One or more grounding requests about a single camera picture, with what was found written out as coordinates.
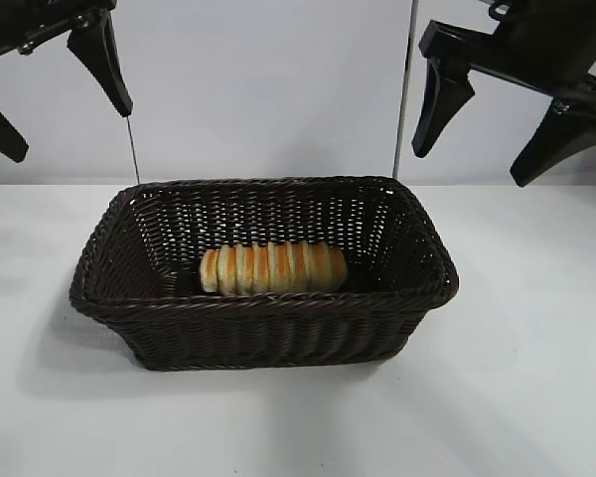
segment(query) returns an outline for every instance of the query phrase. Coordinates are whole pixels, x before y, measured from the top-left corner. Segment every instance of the dark brown wicker basket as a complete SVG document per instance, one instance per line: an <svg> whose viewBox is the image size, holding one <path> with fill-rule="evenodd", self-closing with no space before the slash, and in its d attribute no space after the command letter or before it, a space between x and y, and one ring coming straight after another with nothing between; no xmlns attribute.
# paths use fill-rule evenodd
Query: dark brown wicker basket
<svg viewBox="0 0 596 477"><path fill-rule="evenodd" d="M344 250L350 278L340 293L202 293L207 248L303 239ZM79 260L71 303L148 369L236 369L392 357L457 288L430 219L391 179L187 181L112 200Z"/></svg>

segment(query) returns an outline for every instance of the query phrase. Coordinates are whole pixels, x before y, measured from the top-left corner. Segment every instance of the bread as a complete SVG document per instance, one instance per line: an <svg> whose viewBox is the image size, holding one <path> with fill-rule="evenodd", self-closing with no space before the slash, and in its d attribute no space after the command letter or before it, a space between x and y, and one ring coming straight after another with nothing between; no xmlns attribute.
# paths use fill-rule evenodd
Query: bread
<svg viewBox="0 0 596 477"><path fill-rule="evenodd" d="M204 291L226 296L332 292L344 284L348 274L342 250L323 241L223 245L221 250L207 250L200 266Z"/></svg>
<svg viewBox="0 0 596 477"><path fill-rule="evenodd" d="M201 260L200 274L201 286L206 293L217 293L219 291L219 282L217 274L217 263L219 261L219 251L209 249L203 255Z"/></svg>
<svg viewBox="0 0 596 477"><path fill-rule="evenodd" d="M292 293L304 293L308 290L308 271L305 257L309 257L309 245L302 241L300 243L287 243L287 257L289 258L289 276L291 282L289 291Z"/></svg>
<svg viewBox="0 0 596 477"><path fill-rule="evenodd" d="M287 243L281 245L270 243L267 247L267 261L269 264L269 291L274 293L289 292L291 275Z"/></svg>
<svg viewBox="0 0 596 477"><path fill-rule="evenodd" d="M236 292L251 295L254 278L254 250L238 243L236 249Z"/></svg>
<svg viewBox="0 0 596 477"><path fill-rule="evenodd" d="M329 247L329 262L331 263L331 290L336 291L347 281L347 262L340 248Z"/></svg>
<svg viewBox="0 0 596 477"><path fill-rule="evenodd" d="M234 248L228 245L221 247L217 269L221 295L236 295L236 253Z"/></svg>
<svg viewBox="0 0 596 477"><path fill-rule="evenodd" d="M321 241L309 246L309 290L331 290L331 263L329 246Z"/></svg>
<svg viewBox="0 0 596 477"><path fill-rule="evenodd" d="M255 243L252 246L254 258L254 273L251 291L253 293L267 293L269 291L269 264L267 262L267 248Z"/></svg>

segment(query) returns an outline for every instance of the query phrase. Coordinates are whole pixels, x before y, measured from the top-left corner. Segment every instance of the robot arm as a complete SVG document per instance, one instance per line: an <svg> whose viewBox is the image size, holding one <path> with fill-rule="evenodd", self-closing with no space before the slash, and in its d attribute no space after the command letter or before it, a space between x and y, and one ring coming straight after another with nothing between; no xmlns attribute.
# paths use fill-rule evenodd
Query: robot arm
<svg viewBox="0 0 596 477"><path fill-rule="evenodd" d="M428 79L413 150L426 156L475 95L470 70L529 87L553 100L511 169L524 186L596 146L596 0L484 1L500 22L492 35L433 21L421 39Z"/></svg>
<svg viewBox="0 0 596 477"><path fill-rule="evenodd" d="M71 31L68 47L99 82L122 116L132 112L115 46L110 10L117 0L0 0L0 55L22 55ZM29 146L0 113L0 152L16 162Z"/></svg>

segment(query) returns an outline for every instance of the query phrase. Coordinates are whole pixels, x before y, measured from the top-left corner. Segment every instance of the screw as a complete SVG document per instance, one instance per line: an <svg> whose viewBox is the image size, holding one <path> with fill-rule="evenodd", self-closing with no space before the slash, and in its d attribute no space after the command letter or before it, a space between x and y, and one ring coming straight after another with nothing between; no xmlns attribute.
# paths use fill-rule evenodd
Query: screw
<svg viewBox="0 0 596 477"><path fill-rule="evenodd" d="M83 15L77 15L75 18L77 25L75 26L78 30L86 30L90 26L90 21L83 17Z"/></svg>
<svg viewBox="0 0 596 477"><path fill-rule="evenodd" d="M34 42L27 42L18 48L18 53L20 55L31 55L35 46L36 44Z"/></svg>
<svg viewBox="0 0 596 477"><path fill-rule="evenodd" d="M552 106L552 110L556 114L563 114L564 112L569 111L569 104L563 101L556 101Z"/></svg>

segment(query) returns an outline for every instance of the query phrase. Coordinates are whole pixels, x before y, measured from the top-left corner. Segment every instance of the white backdrop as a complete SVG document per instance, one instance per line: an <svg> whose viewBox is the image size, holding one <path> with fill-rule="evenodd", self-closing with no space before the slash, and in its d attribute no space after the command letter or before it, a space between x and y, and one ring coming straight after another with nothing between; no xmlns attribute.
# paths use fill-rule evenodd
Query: white backdrop
<svg viewBox="0 0 596 477"><path fill-rule="evenodd" d="M144 178L390 174L409 0L155 5L122 0L113 14ZM421 0L415 42L432 18L491 32L486 10ZM509 182L549 99L472 73L477 96L420 160L417 49L412 66L399 178ZM0 108L31 144L21 165L0 156L0 183L133 181L125 124L64 38L0 58ZM596 182L596 149L539 182L556 181Z"/></svg>

